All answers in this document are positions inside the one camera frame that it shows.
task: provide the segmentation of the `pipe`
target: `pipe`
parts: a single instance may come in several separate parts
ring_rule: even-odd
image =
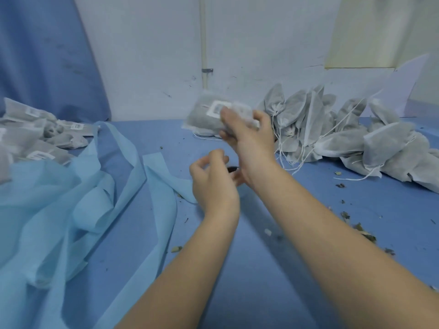
[[[200,4],[200,38],[201,38],[201,68],[207,68],[206,51],[206,0],[199,0]],[[207,90],[207,73],[201,73],[203,89]]]

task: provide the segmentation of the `left hand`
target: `left hand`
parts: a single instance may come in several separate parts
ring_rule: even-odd
[[[236,189],[238,181],[233,180],[234,173],[227,171],[228,156],[222,149],[213,150],[190,167],[193,179],[194,196],[206,216],[217,216],[227,212],[227,216],[239,217],[239,195]]]

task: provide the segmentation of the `blue tablecloth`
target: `blue tablecloth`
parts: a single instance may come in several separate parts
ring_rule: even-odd
[[[233,165],[238,162],[225,143],[195,138],[180,128],[179,120],[113,124],[140,155],[162,152],[169,171],[179,178],[189,179],[189,165],[215,148],[225,149]],[[439,148],[439,137],[431,134],[435,130],[425,127],[422,131],[431,147]],[[117,153],[108,130],[99,136],[103,167],[113,175],[120,192],[129,165]],[[342,177],[359,177],[328,159],[305,164],[295,177],[336,214],[346,211],[352,224],[361,222],[376,236],[378,247],[393,249],[395,259],[421,281],[439,286],[439,194],[386,175],[344,181],[346,188],[338,188],[336,171]],[[169,247],[183,246],[202,219],[195,205],[181,198],[177,204]],[[235,238],[200,327],[338,328],[331,306],[260,200],[250,192],[241,207]],[[264,233],[265,229],[272,235]],[[63,312],[70,328],[91,328],[156,243],[151,198],[144,185],[90,256],[89,265],[68,283]],[[168,252],[164,265],[174,257]],[[29,292],[32,302],[39,304],[44,293],[31,288]]]

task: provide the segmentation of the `barcode label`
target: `barcode label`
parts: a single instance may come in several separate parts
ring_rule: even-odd
[[[40,117],[41,111],[36,108],[26,106],[26,114],[31,115],[33,117]]]
[[[34,151],[27,155],[27,159],[32,160],[42,160],[42,159],[55,159],[55,156],[52,156],[51,154],[48,154],[47,152],[42,151]]]
[[[2,140],[4,134],[6,134],[6,128],[0,128],[0,141]]]
[[[74,123],[74,124],[72,124],[70,126],[70,129],[72,129],[72,130],[82,130],[82,129],[84,129],[84,125],[83,124]]]
[[[208,111],[206,112],[206,114],[209,115],[210,117],[215,117],[217,119],[220,119],[221,118],[220,113],[222,108],[223,107],[230,108],[231,106],[232,104],[230,104],[229,102],[215,100],[210,106],[210,108],[208,109]]]

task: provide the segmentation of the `blue curtain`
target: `blue curtain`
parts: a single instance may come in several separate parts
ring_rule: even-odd
[[[3,97],[62,120],[111,119],[74,0],[0,0],[0,116]]]

